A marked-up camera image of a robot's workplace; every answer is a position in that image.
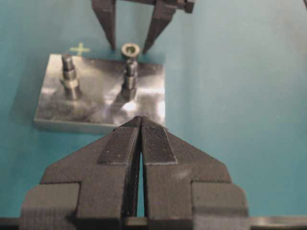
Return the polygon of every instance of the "shiny metal surface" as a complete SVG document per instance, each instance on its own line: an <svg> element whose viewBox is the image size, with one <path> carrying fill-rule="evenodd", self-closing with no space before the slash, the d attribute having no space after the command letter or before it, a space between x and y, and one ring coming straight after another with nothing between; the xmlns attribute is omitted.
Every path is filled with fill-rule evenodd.
<svg viewBox="0 0 307 230"><path fill-rule="evenodd" d="M252 229L307 229L307 216L251 217Z"/></svg>
<svg viewBox="0 0 307 230"><path fill-rule="evenodd" d="M82 96L71 101L60 83L61 55L51 54L35 112L37 127L58 131L110 131L136 115L165 122L165 74L161 65L138 64L137 92L127 102L121 95L124 61L73 56Z"/></svg>

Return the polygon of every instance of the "cylindrical post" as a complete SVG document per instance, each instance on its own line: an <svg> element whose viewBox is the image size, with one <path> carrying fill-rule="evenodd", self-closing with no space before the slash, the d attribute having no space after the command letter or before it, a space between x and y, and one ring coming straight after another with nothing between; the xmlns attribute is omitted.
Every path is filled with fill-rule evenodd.
<svg viewBox="0 0 307 230"><path fill-rule="evenodd" d="M72 55L63 54L63 76L60 79L65 95L69 100L77 100L81 97L80 81L78 79L75 66L73 65Z"/></svg>

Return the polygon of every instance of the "plus sign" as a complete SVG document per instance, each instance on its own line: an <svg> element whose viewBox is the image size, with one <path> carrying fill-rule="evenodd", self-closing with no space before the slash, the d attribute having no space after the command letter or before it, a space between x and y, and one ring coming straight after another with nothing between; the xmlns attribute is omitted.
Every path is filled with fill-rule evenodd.
<svg viewBox="0 0 307 230"><path fill-rule="evenodd" d="M90 52L91 50L83 47L83 42L79 43L78 47L70 48L70 51L77 52L78 56L81 56L83 52Z"/></svg>

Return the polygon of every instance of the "teal backdrop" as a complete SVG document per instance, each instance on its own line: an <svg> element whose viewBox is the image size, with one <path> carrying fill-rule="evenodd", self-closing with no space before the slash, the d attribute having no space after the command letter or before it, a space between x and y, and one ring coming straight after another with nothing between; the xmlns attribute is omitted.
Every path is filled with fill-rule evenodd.
<svg viewBox="0 0 307 230"><path fill-rule="evenodd" d="M117 10L118 48L143 47L153 7L118 0ZM33 127L49 54L79 43L85 57L121 59L89 0L0 0L0 217L19 216L48 165L99 138ZM302 1L197 0L140 61L165 65L166 126L227 165L251 215L307 214Z"/></svg>

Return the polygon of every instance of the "metal plate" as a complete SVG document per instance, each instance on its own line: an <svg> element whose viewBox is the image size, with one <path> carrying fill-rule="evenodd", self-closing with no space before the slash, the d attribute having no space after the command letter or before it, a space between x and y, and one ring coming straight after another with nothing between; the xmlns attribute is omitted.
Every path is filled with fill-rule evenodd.
<svg viewBox="0 0 307 230"><path fill-rule="evenodd" d="M65 97L59 78L61 55L51 54L36 108L37 127L57 131L104 134L137 115L165 123L165 74L156 64L139 63L137 93L127 102L121 96L124 61L73 56L82 97Z"/></svg>

